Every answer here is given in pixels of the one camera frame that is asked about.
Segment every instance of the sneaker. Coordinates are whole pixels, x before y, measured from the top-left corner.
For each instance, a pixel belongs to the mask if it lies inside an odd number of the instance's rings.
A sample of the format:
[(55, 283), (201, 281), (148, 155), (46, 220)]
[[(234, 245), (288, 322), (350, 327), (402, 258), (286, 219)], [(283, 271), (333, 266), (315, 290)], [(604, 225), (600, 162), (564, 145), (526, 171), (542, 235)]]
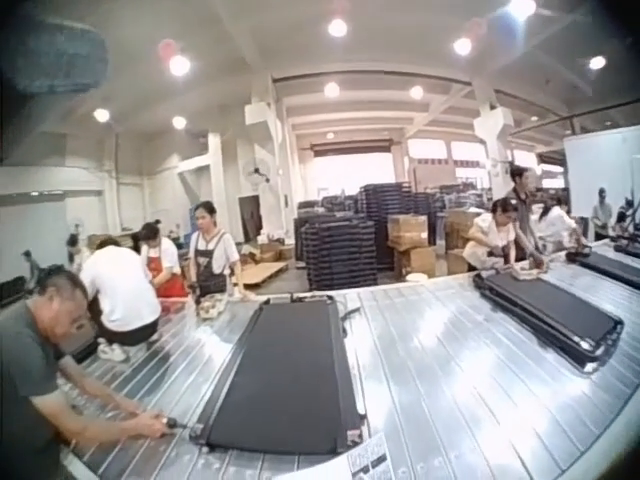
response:
[(127, 359), (127, 354), (117, 343), (109, 345), (104, 340), (102, 342), (98, 340), (98, 342), (100, 343), (100, 345), (98, 345), (98, 357), (102, 360), (124, 362)]

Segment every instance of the doorway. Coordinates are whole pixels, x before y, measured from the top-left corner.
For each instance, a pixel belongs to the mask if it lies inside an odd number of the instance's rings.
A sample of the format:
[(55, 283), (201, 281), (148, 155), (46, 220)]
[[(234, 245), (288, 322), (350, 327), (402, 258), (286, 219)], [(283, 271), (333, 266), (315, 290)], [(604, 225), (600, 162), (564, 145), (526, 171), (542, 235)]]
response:
[(260, 215), (260, 197), (248, 195), (238, 197), (240, 220), (245, 243), (253, 242), (262, 231), (262, 215)]

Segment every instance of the white t-shirt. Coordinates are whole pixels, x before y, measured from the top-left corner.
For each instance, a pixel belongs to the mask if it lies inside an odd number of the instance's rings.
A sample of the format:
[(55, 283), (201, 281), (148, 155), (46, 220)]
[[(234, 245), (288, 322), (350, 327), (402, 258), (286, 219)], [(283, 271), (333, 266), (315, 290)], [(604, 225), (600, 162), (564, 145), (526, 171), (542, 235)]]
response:
[(236, 248), (236, 244), (233, 241), (233, 237), (224, 230), (218, 233), (209, 242), (206, 242), (201, 233), (194, 233), (191, 235), (191, 242), (189, 243), (189, 257), (194, 258), (196, 250), (212, 250), (216, 244), (216, 251), (213, 254), (213, 260), (211, 266), (213, 273), (225, 273), (229, 274), (229, 266), (240, 260), (240, 254)]
[(576, 228), (576, 222), (560, 207), (555, 206), (538, 223), (538, 237), (549, 243), (565, 242), (569, 232)]
[(147, 259), (160, 257), (162, 261), (162, 269), (168, 268), (177, 275), (182, 273), (180, 268), (180, 258), (178, 256), (178, 248), (175, 243), (169, 240), (167, 237), (160, 239), (160, 247), (149, 248), (147, 245), (142, 245), (140, 248), (140, 257), (142, 257), (142, 263), (147, 265)]
[[(493, 220), (493, 215), (490, 213), (483, 213), (473, 220), (473, 226), (480, 231), (490, 244), (497, 247), (504, 247), (510, 242), (515, 241), (516, 231), (513, 228), (513, 224), (508, 224), (504, 227), (498, 228), (496, 222)], [(493, 260), (489, 258), (489, 248), (484, 245), (470, 240), (467, 242), (462, 256), (464, 259), (476, 268), (482, 269), (489, 266), (489, 261)]]
[(109, 330), (128, 332), (158, 317), (162, 307), (151, 285), (151, 273), (136, 252), (125, 247), (105, 247), (84, 264), (80, 278), (96, 293), (102, 321)]

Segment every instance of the wooden pallet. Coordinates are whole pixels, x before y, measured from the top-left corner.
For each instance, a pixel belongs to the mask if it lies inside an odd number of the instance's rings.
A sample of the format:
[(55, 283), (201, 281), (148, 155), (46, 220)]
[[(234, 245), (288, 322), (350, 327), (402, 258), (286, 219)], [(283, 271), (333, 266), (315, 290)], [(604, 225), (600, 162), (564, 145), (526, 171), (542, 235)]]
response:
[(242, 282), (245, 287), (255, 288), (267, 280), (284, 272), (289, 267), (287, 262), (264, 262), (257, 265), (246, 265), (242, 268)]

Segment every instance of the treadmill belt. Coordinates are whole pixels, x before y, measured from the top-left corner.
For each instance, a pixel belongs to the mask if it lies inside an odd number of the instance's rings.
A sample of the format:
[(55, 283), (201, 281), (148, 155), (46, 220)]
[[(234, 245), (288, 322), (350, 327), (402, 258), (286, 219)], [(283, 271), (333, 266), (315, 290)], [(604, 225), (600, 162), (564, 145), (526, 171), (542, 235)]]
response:
[(595, 252), (579, 256), (575, 261), (581, 267), (640, 290), (640, 268)]
[(520, 281), (509, 273), (502, 273), (488, 277), (487, 282), (523, 306), (529, 305), (560, 322), (578, 337), (598, 341), (613, 328), (613, 319), (605, 312), (544, 280)]
[(263, 305), (217, 412), (203, 423), (201, 440), (213, 448), (346, 450), (347, 432), (362, 422), (337, 305), (324, 299)]

